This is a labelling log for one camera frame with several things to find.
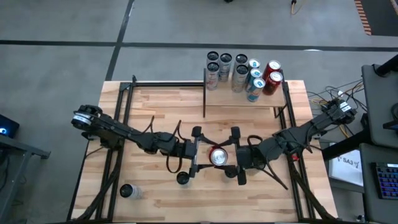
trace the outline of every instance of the blue light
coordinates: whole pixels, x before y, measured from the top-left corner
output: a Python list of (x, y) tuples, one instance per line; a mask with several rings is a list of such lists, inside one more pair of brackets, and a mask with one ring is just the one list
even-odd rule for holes
[(0, 134), (7, 134), (7, 129), (0, 128)]

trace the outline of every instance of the keyboard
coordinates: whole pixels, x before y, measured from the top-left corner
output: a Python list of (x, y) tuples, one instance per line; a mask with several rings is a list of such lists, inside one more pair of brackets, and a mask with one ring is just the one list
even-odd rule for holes
[(379, 198), (398, 200), (398, 164), (374, 162), (373, 167)]

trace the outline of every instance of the can lid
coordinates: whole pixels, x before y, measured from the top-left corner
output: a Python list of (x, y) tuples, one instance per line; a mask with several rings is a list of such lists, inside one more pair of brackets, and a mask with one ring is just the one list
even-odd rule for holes
[(253, 84), (257, 88), (263, 88), (266, 85), (266, 82), (262, 78), (255, 78)]
[(248, 57), (244, 54), (238, 54), (235, 59), (238, 63), (246, 63), (248, 61)]
[(245, 66), (245, 65), (240, 65), (240, 66), (236, 67), (236, 71), (237, 71), (239, 74), (244, 75), (244, 74), (247, 74), (247, 73), (248, 73), (249, 69), (248, 69), (248, 67)]
[(217, 71), (218, 71), (218, 68), (219, 68), (219, 66), (218, 66), (218, 64), (215, 63), (215, 62), (210, 62), (210, 63), (207, 65), (207, 69), (208, 69), (209, 71), (211, 71), (211, 72), (217, 72)]
[(261, 71), (258, 70), (258, 69), (256, 69), (256, 68), (252, 69), (252, 70), (250, 71), (250, 74), (251, 74), (252, 76), (256, 77), (256, 78), (261, 77)]
[(272, 68), (274, 70), (280, 69), (280, 63), (277, 60), (270, 60), (268, 62), (268, 65), (270, 68)]
[(260, 67), (260, 62), (257, 59), (250, 59), (249, 65), (252, 68), (259, 68)]
[(120, 196), (126, 198), (126, 197), (130, 197), (130, 195), (132, 195), (133, 189), (132, 186), (129, 184), (124, 184), (121, 188), (120, 188)]
[(227, 62), (232, 61), (232, 56), (230, 54), (228, 54), (228, 53), (224, 53), (224, 54), (221, 55), (220, 60), (222, 62), (227, 63)]
[(211, 152), (211, 163), (213, 163), (214, 165), (216, 166), (225, 165), (227, 160), (228, 160), (228, 154), (225, 150), (214, 149)]
[(207, 58), (209, 60), (217, 60), (218, 59), (218, 53), (217, 52), (208, 52), (207, 53)]
[(283, 79), (283, 76), (280, 72), (271, 72), (269, 76), (275, 82), (280, 82)]

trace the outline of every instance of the concrete floor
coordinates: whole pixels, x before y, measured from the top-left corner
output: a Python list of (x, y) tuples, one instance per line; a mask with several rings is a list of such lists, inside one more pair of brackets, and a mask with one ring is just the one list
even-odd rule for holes
[[(3, 0), (0, 40), (115, 42), (127, 2)], [(135, 0), (124, 41), (398, 46), (398, 37), (363, 32), (353, 0), (308, 0), (296, 16), (290, 16), (289, 10), (289, 0), (235, 0), (229, 4), (222, 0)], [(200, 80), (209, 50), (122, 47), (113, 80), (130, 80), (133, 74), (139, 80)], [(358, 80), (362, 65), (383, 63), (395, 54), (218, 52), (242, 52), (261, 62), (277, 59), (286, 79), (305, 80), (307, 90), (314, 92)], [(49, 160), (35, 158), (30, 163), (27, 183), (18, 194), (24, 204), (13, 209), (14, 218), (26, 217), (28, 223), (66, 219), (86, 147), (80, 132), (70, 125), (72, 111), (81, 104), (98, 102), (112, 54), (113, 47), (0, 45), (0, 94), (6, 95), (0, 98), (0, 113), (21, 124), (18, 140), (52, 152)], [(363, 93), (357, 98), (364, 102)], [(359, 131), (359, 119), (350, 127)], [(324, 138), (340, 141), (343, 136), (336, 130)], [(333, 189), (333, 195), (340, 218), (354, 220), (363, 210), (357, 193)]]

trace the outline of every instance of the white paper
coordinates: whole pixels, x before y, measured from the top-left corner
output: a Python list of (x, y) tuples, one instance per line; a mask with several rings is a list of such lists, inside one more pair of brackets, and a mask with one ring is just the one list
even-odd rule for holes
[(329, 161), (329, 177), (363, 187), (361, 152), (353, 150)]

